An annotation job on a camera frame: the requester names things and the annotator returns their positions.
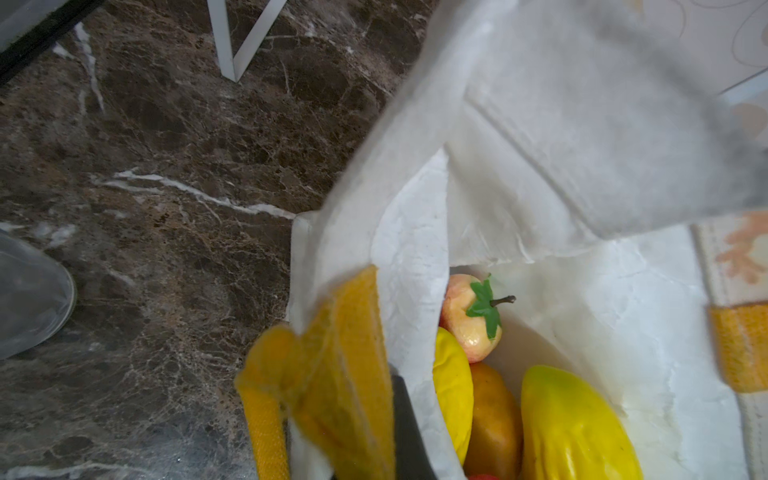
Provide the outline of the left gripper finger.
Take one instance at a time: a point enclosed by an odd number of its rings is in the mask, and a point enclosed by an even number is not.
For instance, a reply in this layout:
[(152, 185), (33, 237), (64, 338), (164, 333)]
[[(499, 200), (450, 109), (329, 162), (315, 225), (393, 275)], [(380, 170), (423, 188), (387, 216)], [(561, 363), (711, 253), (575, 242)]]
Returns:
[(437, 479), (431, 466), (404, 379), (391, 374), (393, 390), (394, 464), (373, 466), (371, 472), (360, 472), (354, 479)]

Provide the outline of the orange fruit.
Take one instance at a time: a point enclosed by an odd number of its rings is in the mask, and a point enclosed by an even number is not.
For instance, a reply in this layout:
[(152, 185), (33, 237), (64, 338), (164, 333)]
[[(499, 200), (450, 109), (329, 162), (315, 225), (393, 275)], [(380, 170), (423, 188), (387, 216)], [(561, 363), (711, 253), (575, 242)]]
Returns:
[(470, 370), (474, 407), (464, 472), (468, 477), (517, 479), (523, 451), (520, 407), (492, 367), (478, 362)]

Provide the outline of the yellow mango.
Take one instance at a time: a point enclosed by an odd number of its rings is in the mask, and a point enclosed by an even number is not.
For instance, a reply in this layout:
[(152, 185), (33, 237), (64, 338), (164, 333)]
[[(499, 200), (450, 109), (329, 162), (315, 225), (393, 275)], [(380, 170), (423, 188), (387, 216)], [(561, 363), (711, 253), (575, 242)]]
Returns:
[(571, 372), (537, 365), (521, 390), (524, 479), (641, 479), (643, 472), (608, 402)]
[(459, 463), (464, 464), (473, 422), (474, 387), (470, 364), (458, 340), (439, 327), (432, 368), (435, 393)]

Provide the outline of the red yellow peach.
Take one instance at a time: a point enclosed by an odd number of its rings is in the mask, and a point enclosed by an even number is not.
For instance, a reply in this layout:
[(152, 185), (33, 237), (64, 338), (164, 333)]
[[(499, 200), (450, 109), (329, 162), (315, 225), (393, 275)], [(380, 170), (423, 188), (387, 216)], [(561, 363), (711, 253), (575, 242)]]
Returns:
[(440, 326), (451, 333), (470, 364), (490, 355), (501, 340), (503, 329), (499, 307), (514, 304), (514, 295), (497, 297), (490, 277), (451, 275), (440, 314)]

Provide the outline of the white grocery bag yellow handles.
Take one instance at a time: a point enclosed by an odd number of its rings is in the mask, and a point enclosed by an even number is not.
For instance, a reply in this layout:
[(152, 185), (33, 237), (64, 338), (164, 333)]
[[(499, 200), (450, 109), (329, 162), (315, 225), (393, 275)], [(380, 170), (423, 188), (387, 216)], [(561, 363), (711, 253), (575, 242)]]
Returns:
[(767, 154), (637, 1), (444, 1), (322, 208), (287, 321), (235, 385), (261, 479), (394, 464), (400, 375), (437, 479), (468, 479), (433, 383), (451, 275), (490, 277), (480, 361), (520, 407), (565, 370), (641, 479), (767, 475)]

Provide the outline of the clear plastic cup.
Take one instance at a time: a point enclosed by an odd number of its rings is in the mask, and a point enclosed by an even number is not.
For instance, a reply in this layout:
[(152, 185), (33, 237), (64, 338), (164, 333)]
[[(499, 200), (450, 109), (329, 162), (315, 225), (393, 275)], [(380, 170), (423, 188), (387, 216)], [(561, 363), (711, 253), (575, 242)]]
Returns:
[(29, 243), (1, 234), (1, 358), (46, 341), (67, 322), (75, 281), (59, 262)]

